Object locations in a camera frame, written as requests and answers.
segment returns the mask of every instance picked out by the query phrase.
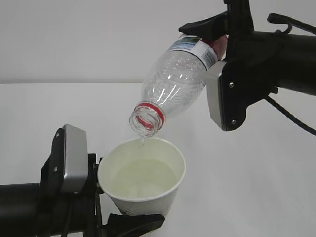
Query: black robotic arm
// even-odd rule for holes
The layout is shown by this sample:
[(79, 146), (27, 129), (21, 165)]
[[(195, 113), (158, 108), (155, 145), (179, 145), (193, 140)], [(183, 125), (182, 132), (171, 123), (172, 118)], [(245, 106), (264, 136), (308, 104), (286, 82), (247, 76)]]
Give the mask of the black robotic arm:
[(316, 28), (271, 13), (268, 21), (287, 29), (255, 31), (248, 0), (224, 3), (226, 12), (179, 28), (210, 41), (229, 35), (226, 58), (207, 72), (209, 110), (217, 125), (235, 130), (244, 123), (249, 105), (262, 99), (276, 105), (268, 95), (278, 87), (316, 95), (316, 37), (290, 34), (293, 26), (313, 34)]
[(66, 124), (54, 135), (40, 183), (0, 185), (4, 237), (137, 237), (160, 228), (160, 214), (110, 214), (102, 225), (96, 154), (87, 153), (85, 131)]

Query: bottle mouth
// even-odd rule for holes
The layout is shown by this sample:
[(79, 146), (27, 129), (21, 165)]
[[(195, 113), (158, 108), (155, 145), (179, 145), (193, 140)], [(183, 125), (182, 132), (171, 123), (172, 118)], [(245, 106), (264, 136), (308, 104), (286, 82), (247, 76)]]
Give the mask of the bottle mouth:
[(163, 126), (165, 115), (162, 109), (151, 102), (140, 102), (134, 109), (129, 123), (141, 137), (154, 136)]
[[(163, 111), (161, 110), (161, 108), (159, 108), (157, 105), (153, 104), (153, 103), (149, 103), (149, 102), (141, 102), (140, 104), (138, 104), (134, 110), (136, 110), (138, 107), (142, 107), (142, 106), (146, 106), (146, 107), (149, 107), (151, 109), (153, 109), (160, 117), (161, 119), (161, 126), (159, 128), (159, 130), (162, 128), (163, 124), (164, 124), (164, 114), (163, 114)], [(154, 128), (154, 125), (150, 122), (150, 121), (147, 121), (145, 118), (143, 118), (142, 116), (140, 115), (137, 115), (136, 116), (136, 119), (137, 121), (143, 125), (144, 127), (146, 128), (149, 128), (149, 129), (153, 129)]]

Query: clear plastic bottle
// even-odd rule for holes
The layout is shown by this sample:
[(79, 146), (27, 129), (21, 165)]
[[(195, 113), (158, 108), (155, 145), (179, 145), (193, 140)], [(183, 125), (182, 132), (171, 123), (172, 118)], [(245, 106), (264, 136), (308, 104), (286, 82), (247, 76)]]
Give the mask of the clear plastic bottle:
[(223, 57), (226, 36), (210, 44), (183, 35), (161, 56), (143, 82), (129, 123), (141, 137), (155, 135), (166, 119), (189, 107), (205, 87), (205, 72)]

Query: white wall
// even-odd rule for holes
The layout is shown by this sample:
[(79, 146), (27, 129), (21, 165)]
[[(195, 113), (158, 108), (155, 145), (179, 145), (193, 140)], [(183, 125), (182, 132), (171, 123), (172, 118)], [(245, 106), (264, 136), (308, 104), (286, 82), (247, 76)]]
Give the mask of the white wall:
[[(251, 0), (257, 30), (270, 12), (316, 25), (312, 0)], [(0, 83), (141, 81), (185, 23), (223, 0), (1, 0)]]
[[(57, 128), (87, 132), (88, 151), (105, 155), (135, 137), (128, 117), (141, 84), (0, 86), (0, 183), (40, 181)], [(245, 124), (222, 132), (209, 118), (206, 91), (158, 137), (182, 151), (187, 174), (163, 228), (149, 237), (314, 237), (315, 137), (268, 103), (248, 109)], [(316, 127), (316, 97), (274, 96)], [(103, 219), (118, 213), (102, 196)]]

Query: white paper cup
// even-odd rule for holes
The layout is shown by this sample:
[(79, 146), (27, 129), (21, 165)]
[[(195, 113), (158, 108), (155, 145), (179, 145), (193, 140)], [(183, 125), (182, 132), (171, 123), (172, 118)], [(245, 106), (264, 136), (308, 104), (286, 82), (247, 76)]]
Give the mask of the white paper cup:
[(160, 138), (125, 142), (100, 162), (98, 180), (124, 215), (169, 212), (186, 164), (180, 150)]

